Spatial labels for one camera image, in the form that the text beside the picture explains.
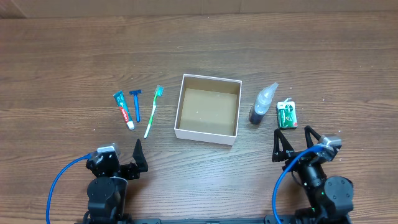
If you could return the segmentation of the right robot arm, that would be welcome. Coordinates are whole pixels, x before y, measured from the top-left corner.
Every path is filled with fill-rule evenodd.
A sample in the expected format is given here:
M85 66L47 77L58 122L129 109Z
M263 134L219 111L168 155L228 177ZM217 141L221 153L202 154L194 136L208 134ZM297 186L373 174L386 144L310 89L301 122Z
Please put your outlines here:
M342 147L342 140L334 134L320 135L310 126L304 128L307 149L295 151L282 131L274 131L272 162L284 162L283 172L272 193L273 217L271 223L351 223L349 212L354 209L354 185L342 176L328 177L322 164L331 162ZM310 207L282 216L277 211L277 193L289 173L296 172L296 182L303 187Z

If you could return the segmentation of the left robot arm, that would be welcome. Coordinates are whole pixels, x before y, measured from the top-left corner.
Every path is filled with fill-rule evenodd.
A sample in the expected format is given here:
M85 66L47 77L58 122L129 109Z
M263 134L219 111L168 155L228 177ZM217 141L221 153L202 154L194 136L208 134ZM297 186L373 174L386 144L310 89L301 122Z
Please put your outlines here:
M103 145L89 155L86 168L95 179L87 187L88 211L84 223L133 223L132 216L124 212L127 185L148 171L141 140L134 146L134 162L120 164L120 150L115 143Z

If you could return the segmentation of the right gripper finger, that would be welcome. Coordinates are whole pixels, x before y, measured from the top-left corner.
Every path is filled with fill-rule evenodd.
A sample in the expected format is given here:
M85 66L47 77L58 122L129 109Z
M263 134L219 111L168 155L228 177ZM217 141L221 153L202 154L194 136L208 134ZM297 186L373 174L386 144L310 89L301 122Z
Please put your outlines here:
M272 152L272 162L281 162L288 160L294 153L293 147L282 134L282 131L276 129L274 131L274 148Z
M314 146L314 143L312 141L312 136L319 141L321 136L314 131L310 126L304 127L304 132L305 132L305 140L308 148L311 148Z

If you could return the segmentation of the green soap packet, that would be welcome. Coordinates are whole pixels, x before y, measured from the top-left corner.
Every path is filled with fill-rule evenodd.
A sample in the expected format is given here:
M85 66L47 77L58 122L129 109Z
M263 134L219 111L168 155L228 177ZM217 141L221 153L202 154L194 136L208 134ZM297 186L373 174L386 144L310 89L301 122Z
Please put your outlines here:
M276 105L279 129L295 129L298 127L295 102L292 98L280 101Z

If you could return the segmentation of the clear bottle with dark liquid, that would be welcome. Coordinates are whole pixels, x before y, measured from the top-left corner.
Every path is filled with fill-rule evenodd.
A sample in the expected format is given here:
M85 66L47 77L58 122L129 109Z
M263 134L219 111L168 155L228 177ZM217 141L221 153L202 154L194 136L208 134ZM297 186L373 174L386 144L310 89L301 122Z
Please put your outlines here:
M249 113L249 120L252 124L257 125L261 123L264 115L271 106L272 99L278 86L279 84L275 82L259 92Z

